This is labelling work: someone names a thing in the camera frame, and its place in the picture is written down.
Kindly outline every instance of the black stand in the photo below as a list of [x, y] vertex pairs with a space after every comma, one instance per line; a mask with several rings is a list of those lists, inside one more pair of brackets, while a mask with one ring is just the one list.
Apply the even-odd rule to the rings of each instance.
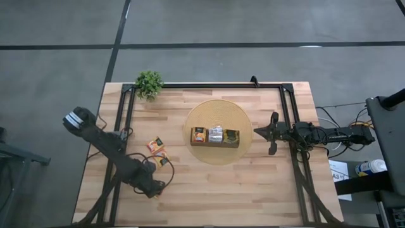
[[0, 142], [0, 155], [3, 155], [1, 159], [5, 159], [6, 162], [17, 161], [22, 164], [21, 169], [16, 175], [16, 179], [13, 180], [13, 188], [8, 196], [7, 202], [5, 202], [2, 213], [0, 214], [0, 228], [9, 227], [9, 219], [16, 206], [16, 197], [18, 196], [23, 180], [30, 169], [31, 162], [38, 162], [41, 165], [49, 165], [50, 158], [45, 158], [40, 155], [36, 155], [23, 149], [18, 149], [13, 146]]
[[360, 193], [363, 191], [386, 190], [392, 191], [392, 185], [388, 171], [373, 175], [357, 177], [335, 182], [337, 195]]

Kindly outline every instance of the paper sign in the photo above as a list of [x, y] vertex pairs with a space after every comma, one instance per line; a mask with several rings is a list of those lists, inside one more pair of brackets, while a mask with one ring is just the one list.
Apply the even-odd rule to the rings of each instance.
[[[349, 178], [348, 176], [349, 171], [347, 170], [347, 164], [345, 162], [329, 160], [329, 167], [330, 171], [332, 171], [334, 182], [347, 180]], [[338, 196], [338, 199], [352, 201], [352, 195], [351, 194], [341, 195]]]

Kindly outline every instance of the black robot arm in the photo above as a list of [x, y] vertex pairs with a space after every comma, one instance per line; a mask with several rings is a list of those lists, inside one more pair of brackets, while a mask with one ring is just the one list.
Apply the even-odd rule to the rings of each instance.
[[63, 119], [63, 125], [75, 136], [91, 143], [116, 167], [116, 174], [122, 182], [141, 190], [148, 198], [161, 194], [165, 183], [153, 180], [153, 163], [142, 163], [124, 155], [125, 143], [120, 136], [107, 133], [96, 125], [96, 116], [88, 109], [77, 107]]
[[363, 125], [326, 129], [308, 122], [297, 122], [292, 125], [292, 129], [289, 129], [285, 122], [278, 121], [277, 112], [271, 115], [268, 126], [254, 129], [254, 131], [271, 142], [269, 155], [274, 155], [277, 151], [276, 140], [293, 141], [301, 151], [312, 149], [319, 143], [342, 142], [346, 145], [350, 143], [369, 145], [375, 141], [369, 128]]

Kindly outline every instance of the wooden tabletop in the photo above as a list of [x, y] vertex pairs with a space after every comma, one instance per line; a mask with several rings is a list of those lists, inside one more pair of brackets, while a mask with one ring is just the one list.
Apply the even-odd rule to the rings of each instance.
[[[318, 125], [309, 83], [293, 85], [301, 121]], [[104, 88], [99, 114], [108, 123], [105, 131], [113, 130], [121, 86], [107, 83]], [[268, 156], [270, 143], [254, 134], [248, 152], [229, 165], [208, 165], [189, 152], [183, 124], [191, 109], [210, 99], [237, 103], [253, 128], [267, 126], [273, 111], [279, 112], [279, 121], [284, 120], [277, 89], [163, 89], [152, 103], [137, 98], [131, 123], [134, 133], [128, 139], [127, 153], [150, 155], [146, 144], [159, 136], [175, 166], [175, 176], [158, 199], [135, 194], [132, 187], [122, 184], [116, 225], [301, 225], [288, 144], [278, 142], [276, 155]], [[95, 152], [91, 147], [89, 154]], [[313, 150], [309, 163], [315, 191], [333, 215], [343, 220], [325, 151]], [[74, 222], [83, 218], [100, 196], [106, 164], [102, 154], [87, 162]], [[154, 174], [162, 181], [168, 181], [170, 176], [169, 165]], [[311, 214], [308, 196], [306, 202]]]

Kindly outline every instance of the green plant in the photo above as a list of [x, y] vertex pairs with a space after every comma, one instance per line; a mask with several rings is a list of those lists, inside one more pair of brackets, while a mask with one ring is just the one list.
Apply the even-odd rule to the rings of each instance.
[[148, 70], [139, 74], [135, 84], [139, 98], [154, 101], [163, 86], [163, 81], [159, 72]]

